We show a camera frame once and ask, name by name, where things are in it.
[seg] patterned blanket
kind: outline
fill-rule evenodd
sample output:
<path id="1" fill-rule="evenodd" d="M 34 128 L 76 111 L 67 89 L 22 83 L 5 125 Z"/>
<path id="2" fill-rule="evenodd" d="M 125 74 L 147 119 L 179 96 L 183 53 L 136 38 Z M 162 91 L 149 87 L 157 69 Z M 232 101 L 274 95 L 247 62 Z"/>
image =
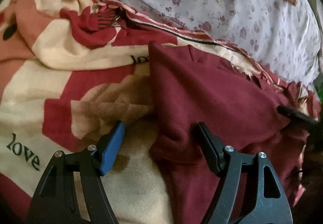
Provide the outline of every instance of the patterned blanket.
<path id="1" fill-rule="evenodd" d="M 122 120 L 124 143 L 102 178 L 115 215 L 120 223 L 172 223 L 164 180 L 148 154 L 158 134 L 147 62 L 152 40 L 174 50 L 191 44 L 278 91 L 293 88 L 295 108 L 319 115 L 302 84 L 285 83 L 237 46 L 155 22 L 116 0 L 4 0 L 0 37 L 0 192 L 23 220 L 53 153 L 80 151 Z"/>

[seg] silver pin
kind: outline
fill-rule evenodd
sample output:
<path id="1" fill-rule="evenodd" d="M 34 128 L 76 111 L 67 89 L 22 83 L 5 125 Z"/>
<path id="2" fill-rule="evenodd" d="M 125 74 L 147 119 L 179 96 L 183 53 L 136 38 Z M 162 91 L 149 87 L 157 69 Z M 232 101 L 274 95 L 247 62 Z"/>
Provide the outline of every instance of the silver pin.
<path id="1" fill-rule="evenodd" d="M 267 157 L 267 155 L 266 155 L 266 153 L 265 153 L 265 152 L 259 152 L 259 156 L 260 156 L 261 158 L 266 158 L 266 157 Z"/>
<path id="2" fill-rule="evenodd" d="M 92 145 L 88 146 L 88 150 L 89 150 L 89 151 L 94 151 L 94 150 L 96 150 L 96 145 L 92 144 Z"/>
<path id="3" fill-rule="evenodd" d="M 228 151 L 228 152 L 232 152 L 232 151 L 234 151 L 234 148 L 233 148 L 233 146 L 225 146 L 225 148 L 224 148 L 226 151 Z"/>
<path id="4" fill-rule="evenodd" d="M 63 154 L 63 152 L 59 150 L 59 151 L 55 152 L 54 156 L 55 157 L 60 157 L 60 156 L 62 156 L 62 154 Z"/>

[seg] black lettering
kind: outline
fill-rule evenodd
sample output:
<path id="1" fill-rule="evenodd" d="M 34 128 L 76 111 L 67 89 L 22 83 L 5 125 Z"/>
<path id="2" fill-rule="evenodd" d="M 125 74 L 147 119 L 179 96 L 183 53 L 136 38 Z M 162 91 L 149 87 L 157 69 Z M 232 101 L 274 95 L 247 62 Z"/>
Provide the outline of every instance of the black lettering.
<path id="1" fill-rule="evenodd" d="M 16 146 L 19 145 L 19 152 L 16 153 Z M 22 144 L 20 142 L 17 142 L 15 143 L 13 146 L 12 146 L 12 152 L 16 155 L 16 156 L 20 156 L 21 153 L 22 153 Z"/>
<path id="2" fill-rule="evenodd" d="M 131 57 L 131 59 L 133 60 L 133 65 L 134 65 L 134 64 L 136 64 L 137 62 L 136 62 L 135 57 L 134 57 L 133 55 L 131 55 L 130 57 Z"/>
<path id="3" fill-rule="evenodd" d="M 26 160 L 26 162 L 28 162 L 28 160 L 34 155 L 34 153 L 30 150 L 30 155 L 28 156 L 28 150 L 29 150 L 29 148 L 27 148 L 26 146 L 24 146 L 25 160 Z"/>
<path id="4" fill-rule="evenodd" d="M 15 133 L 12 133 L 12 135 L 13 135 L 13 139 L 10 142 L 10 144 L 7 146 L 7 148 L 9 148 L 10 150 L 11 150 L 11 145 L 16 141 L 16 134 Z"/>
<path id="5" fill-rule="evenodd" d="M 36 169 L 37 171 L 39 171 L 39 168 L 37 168 L 37 167 L 35 166 L 35 164 L 39 166 L 39 158 L 38 158 L 38 156 L 35 156 L 35 157 L 33 158 L 33 160 L 31 161 L 31 165 L 34 167 L 34 169 Z"/>
<path id="6" fill-rule="evenodd" d="M 148 58 L 145 56 L 140 56 L 137 58 L 137 60 L 138 60 L 138 63 L 145 63 L 148 61 Z"/>

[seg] maroon fabric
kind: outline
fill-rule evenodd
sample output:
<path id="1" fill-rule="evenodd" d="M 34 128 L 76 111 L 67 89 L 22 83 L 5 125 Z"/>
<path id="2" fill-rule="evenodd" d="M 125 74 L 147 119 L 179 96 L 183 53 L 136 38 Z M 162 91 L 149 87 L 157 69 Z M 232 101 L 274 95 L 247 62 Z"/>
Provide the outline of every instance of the maroon fabric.
<path id="1" fill-rule="evenodd" d="M 267 153 L 292 201 L 298 179 L 289 175 L 307 132 L 277 113 L 278 105 L 291 106 L 288 98 L 192 46 L 163 48 L 152 42 L 149 57 L 160 125 L 150 154 L 166 181 L 174 224 L 200 223 L 218 184 L 190 135 L 200 121 L 224 144 L 248 154 Z"/>

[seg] blue object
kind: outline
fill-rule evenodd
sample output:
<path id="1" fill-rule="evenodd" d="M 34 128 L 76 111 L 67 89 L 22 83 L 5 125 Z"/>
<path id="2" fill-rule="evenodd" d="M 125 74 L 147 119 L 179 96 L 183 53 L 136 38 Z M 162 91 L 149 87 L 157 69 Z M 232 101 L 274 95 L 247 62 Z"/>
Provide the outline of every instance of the blue object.
<path id="1" fill-rule="evenodd" d="M 106 146 L 104 150 L 99 150 L 99 153 L 102 156 L 100 172 L 103 176 L 112 169 L 125 135 L 125 129 L 124 123 L 122 121 L 117 121 L 110 133 L 102 136 L 97 143 L 98 147 Z"/>

